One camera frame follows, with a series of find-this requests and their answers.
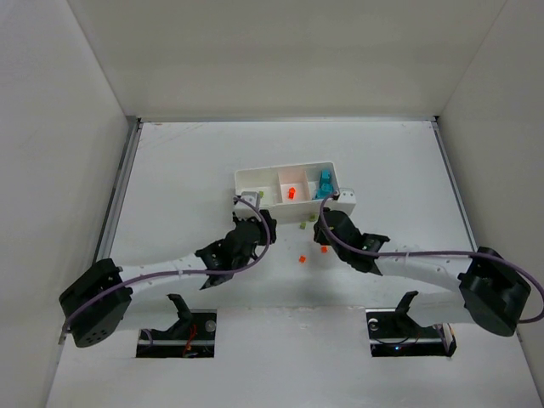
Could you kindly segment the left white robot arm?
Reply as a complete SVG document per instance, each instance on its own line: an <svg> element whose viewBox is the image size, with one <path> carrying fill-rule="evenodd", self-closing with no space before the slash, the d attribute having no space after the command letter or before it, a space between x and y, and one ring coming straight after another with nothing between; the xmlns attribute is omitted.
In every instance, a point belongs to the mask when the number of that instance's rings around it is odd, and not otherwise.
<svg viewBox="0 0 544 408"><path fill-rule="evenodd" d="M181 337L194 321L181 294L184 286L200 291L220 286L263 258L257 248L268 250L276 241L277 222L267 210L233 221L235 227L224 238L173 261L140 266L118 266L110 258L97 261L59 296L63 331L80 349L101 343L126 327L131 302L147 293L172 302L177 319L165 330L149 323L138 327L150 341Z"/></svg>

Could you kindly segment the blue lego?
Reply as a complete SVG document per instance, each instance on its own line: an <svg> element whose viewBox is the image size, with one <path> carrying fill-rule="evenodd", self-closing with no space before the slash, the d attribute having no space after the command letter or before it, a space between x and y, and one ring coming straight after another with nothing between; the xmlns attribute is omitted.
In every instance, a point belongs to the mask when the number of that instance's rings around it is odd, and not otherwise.
<svg viewBox="0 0 544 408"><path fill-rule="evenodd" d="M321 184L330 184L332 182L332 174L329 170L322 170L320 173L320 183Z"/></svg>

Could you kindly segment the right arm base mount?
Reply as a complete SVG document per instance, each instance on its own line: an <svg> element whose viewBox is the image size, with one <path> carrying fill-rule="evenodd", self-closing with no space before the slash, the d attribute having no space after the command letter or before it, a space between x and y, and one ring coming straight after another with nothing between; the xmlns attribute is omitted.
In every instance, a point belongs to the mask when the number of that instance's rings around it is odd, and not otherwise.
<svg viewBox="0 0 544 408"><path fill-rule="evenodd" d="M419 326L407 312L417 291L407 292L394 309L365 311L371 356L378 357L446 357L457 349L450 325Z"/></svg>

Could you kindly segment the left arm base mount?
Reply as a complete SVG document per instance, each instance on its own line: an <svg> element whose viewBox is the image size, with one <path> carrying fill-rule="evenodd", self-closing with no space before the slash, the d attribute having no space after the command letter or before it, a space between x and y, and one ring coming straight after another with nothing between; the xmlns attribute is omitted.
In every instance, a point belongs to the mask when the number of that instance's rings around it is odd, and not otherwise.
<svg viewBox="0 0 544 408"><path fill-rule="evenodd" d="M168 294L177 319L165 330L141 329L136 347L140 359L211 359L215 355L217 311L190 309L179 294Z"/></svg>

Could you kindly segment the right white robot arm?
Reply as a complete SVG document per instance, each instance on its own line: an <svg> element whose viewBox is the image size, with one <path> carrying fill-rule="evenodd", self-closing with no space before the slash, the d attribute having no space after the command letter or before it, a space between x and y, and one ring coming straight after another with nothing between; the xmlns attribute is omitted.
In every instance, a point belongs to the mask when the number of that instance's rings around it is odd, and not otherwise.
<svg viewBox="0 0 544 408"><path fill-rule="evenodd" d="M329 246L360 273L399 276L439 287L439 292L409 290L396 312L421 327L474 323L511 337L536 280L494 250L421 251L395 244L385 235L360 232L342 211L322 208L314 224L314 241Z"/></svg>

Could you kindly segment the large blue lego brick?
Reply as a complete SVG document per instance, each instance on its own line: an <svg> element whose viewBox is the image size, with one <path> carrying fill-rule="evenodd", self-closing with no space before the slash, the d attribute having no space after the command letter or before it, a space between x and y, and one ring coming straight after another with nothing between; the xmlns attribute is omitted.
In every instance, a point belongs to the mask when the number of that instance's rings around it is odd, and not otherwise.
<svg viewBox="0 0 544 408"><path fill-rule="evenodd" d="M320 182L318 189L316 190L315 199L322 200L328 195L334 192L333 185L327 182Z"/></svg>

